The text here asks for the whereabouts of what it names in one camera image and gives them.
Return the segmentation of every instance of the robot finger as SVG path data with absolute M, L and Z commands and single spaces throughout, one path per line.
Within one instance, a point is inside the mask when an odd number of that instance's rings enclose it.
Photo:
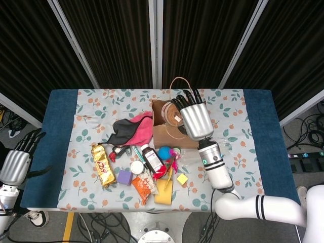
M 186 101 L 186 99 L 182 95 L 177 95 L 177 100 L 182 104 L 184 108 L 189 106 L 189 103 Z
M 184 108 L 183 105 L 180 103 L 180 101 L 177 99 L 172 99 L 171 102 L 175 104 L 175 106 L 179 111 Z
M 31 136 L 31 134 L 32 134 L 33 132 L 34 132 L 34 131 L 32 131 L 32 132 L 26 134 L 26 136 L 25 136 L 22 140 L 20 140 L 20 142 L 17 144 L 17 146 L 15 147 L 15 150 L 25 151 L 24 149 L 25 149 L 25 147 L 26 147 L 26 143 L 27 143 L 27 141 L 29 141 L 30 136 Z
M 29 151 L 30 147 L 32 146 L 34 140 L 38 136 L 38 134 L 41 132 L 41 128 L 36 129 L 35 131 L 31 132 L 31 135 L 29 137 L 29 140 L 25 143 L 25 147 L 23 148 L 25 152 Z
M 194 96 L 196 98 L 196 103 L 197 104 L 202 104 L 203 103 L 203 100 L 201 99 L 201 96 L 199 94 L 198 89 L 193 89 L 193 94 L 194 94 Z
M 37 137 L 35 137 L 35 140 L 34 142 L 32 143 L 31 147 L 28 149 L 28 151 L 26 151 L 27 153 L 30 154 L 30 156 L 33 156 L 35 150 L 36 150 L 36 147 L 39 143 L 39 141 L 41 140 L 41 138 L 43 138 L 44 136 L 46 135 L 46 133 L 41 133 L 39 134 Z
M 194 100 L 192 94 L 191 94 L 189 91 L 187 91 L 187 90 L 183 90 L 183 92 L 186 94 L 187 99 L 188 99 L 190 105 L 195 105 L 196 102 L 195 102 L 195 100 Z

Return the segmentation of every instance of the orange snack bag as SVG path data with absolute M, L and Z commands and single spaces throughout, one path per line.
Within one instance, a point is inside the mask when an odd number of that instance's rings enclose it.
M 146 201 L 148 199 L 148 196 L 151 194 L 151 190 L 149 189 L 147 183 L 144 179 L 141 179 L 139 177 L 136 177 L 132 181 L 132 185 L 136 188 L 138 194 L 140 194 L 142 198 L 142 205 L 146 204 Z
M 148 170 L 136 177 L 132 181 L 132 184 L 142 198 L 142 205 L 146 204 L 148 196 L 150 196 L 151 193 L 158 194 L 158 189 Z

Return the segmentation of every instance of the black cloth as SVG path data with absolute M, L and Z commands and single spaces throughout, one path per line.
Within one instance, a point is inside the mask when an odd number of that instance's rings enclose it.
M 113 124 L 114 134 L 111 134 L 106 143 L 112 145 L 124 145 L 126 144 L 136 133 L 137 128 L 141 122 L 151 116 L 144 116 L 138 122 L 131 122 L 128 119 L 118 120 Z

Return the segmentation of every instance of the bottle cap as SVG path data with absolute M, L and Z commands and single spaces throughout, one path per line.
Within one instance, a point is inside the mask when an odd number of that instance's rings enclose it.
M 149 147 L 148 144 L 144 144 L 144 145 L 141 147 L 142 152 L 143 152 L 143 150 L 144 150 L 145 148 L 148 148 L 148 147 Z

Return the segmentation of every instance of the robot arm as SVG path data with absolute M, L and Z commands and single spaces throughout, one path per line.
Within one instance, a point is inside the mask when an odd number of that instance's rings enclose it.
M 214 132 L 206 105 L 197 89 L 184 90 L 188 101 L 178 95 L 172 102 L 180 111 L 188 136 L 199 142 L 198 151 L 212 187 L 224 193 L 215 203 L 215 211 L 225 220 L 256 218 L 306 227 L 306 214 L 293 200 L 284 197 L 257 195 L 242 200 L 234 189 L 218 143 L 211 140 Z
M 14 150 L 9 151 L 3 167 L 0 168 L 0 181 L 3 182 L 3 186 L 0 187 L 0 239 L 8 236 L 6 228 L 19 194 L 18 186 L 26 178 L 42 175 L 51 169 L 47 167 L 40 171 L 28 172 L 37 144 L 45 136 L 45 133 L 40 131 L 41 129 L 38 129 L 28 133 Z

